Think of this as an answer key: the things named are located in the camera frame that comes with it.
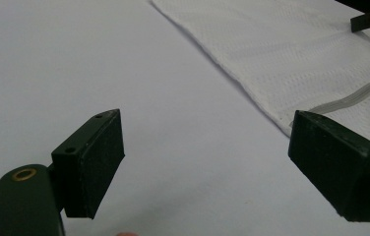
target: folded cloth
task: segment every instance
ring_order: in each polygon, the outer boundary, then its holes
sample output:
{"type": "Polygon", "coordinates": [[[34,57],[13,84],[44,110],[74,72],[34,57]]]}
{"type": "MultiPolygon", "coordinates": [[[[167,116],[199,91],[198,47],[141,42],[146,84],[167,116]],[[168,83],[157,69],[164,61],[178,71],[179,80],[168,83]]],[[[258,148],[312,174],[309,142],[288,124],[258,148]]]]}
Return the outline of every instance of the folded cloth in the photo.
{"type": "Polygon", "coordinates": [[[370,38],[296,0],[153,0],[290,135],[295,110],[370,139],[370,38]]]}

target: white surface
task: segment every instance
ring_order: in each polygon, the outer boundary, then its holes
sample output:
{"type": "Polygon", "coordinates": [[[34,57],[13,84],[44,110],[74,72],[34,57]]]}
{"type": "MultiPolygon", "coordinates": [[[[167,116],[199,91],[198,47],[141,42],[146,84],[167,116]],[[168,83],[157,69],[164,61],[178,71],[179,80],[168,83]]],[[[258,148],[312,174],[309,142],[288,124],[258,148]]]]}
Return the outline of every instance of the white surface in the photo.
{"type": "MultiPolygon", "coordinates": [[[[296,110],[325,114],[357,103],[342,100],[354,93],[370,94],[370,37],[351,32],[347,13],[299,0],[153,2],[288,136],[296,110]]],[[[370,139],[370,102],[359,106],[332,118],[370,139]]]]}
{"type": "Polygon", "coordinates": [[[286,155],[288,139],[147,1],[0,1],[0,177],[120,108],[126,158],[67,235],[370,235],[286,155]]]}

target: black clamp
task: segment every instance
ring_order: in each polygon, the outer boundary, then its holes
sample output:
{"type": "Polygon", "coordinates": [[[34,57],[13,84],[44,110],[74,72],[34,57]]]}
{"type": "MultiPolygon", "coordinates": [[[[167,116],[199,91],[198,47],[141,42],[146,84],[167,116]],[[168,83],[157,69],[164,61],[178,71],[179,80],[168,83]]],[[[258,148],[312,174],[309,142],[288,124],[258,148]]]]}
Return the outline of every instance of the black clamp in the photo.
{"type": "Polygon", "coordinates": [[[347,221],[370,221],[370,141],[325,116],[296,111],[288,155],[347,221]]]}
{"type": "Polygon", "coordinates": [[[49,166],[16,168],[0,180],[0,235],[65,235],[60,211],[94,218],[124,158],[120,111],[92,117],[52,153],[49,166]]]}

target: white fabric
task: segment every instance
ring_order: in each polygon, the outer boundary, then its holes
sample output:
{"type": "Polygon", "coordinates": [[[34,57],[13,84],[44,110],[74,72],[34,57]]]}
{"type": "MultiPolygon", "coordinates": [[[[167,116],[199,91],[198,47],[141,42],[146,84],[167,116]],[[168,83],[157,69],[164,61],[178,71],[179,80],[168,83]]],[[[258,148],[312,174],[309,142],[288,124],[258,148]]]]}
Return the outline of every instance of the white fabric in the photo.
{"type": "MultiPolygon", "coordinates": [[[[370,38],[296,0],[153,0],[287,134],[294,111],[370,83],[370,38]]],[[[370,139],[370,96],[329,116],[370,139]]]]}

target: white towel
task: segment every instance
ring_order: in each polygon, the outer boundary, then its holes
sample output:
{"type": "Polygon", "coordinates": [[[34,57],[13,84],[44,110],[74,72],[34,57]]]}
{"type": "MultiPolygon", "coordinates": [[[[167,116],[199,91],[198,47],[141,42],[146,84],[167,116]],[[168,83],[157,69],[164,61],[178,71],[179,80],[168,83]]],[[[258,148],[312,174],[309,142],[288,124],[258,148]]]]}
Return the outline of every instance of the white towel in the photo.
{"type": "Polygon", "coordinates": [[[370,139],[370,38],[348,18],[296,0],[153,3],[287,135],[295,110],[313,110],[370,139]]]}

